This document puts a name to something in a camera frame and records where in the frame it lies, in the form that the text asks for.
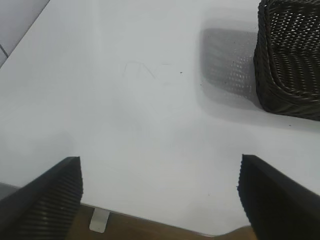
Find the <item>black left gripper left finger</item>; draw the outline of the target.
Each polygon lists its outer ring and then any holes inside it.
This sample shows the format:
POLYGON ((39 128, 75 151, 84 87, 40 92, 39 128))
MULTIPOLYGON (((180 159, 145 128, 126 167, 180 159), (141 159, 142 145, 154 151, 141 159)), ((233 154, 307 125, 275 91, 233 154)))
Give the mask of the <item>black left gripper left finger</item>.
POLYGON ((2 240, 64 240, 83 196, 81 159, 67 157, 0 201, 2 240))

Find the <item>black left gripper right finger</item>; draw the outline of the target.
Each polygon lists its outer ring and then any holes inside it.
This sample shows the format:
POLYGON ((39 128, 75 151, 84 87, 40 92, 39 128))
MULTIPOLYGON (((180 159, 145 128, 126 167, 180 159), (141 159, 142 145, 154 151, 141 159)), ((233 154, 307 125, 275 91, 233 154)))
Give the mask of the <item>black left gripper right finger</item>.
POLYGON ((320 196, 255 155, 242 155, 238 195, 259 240, 318 240, 320 196))

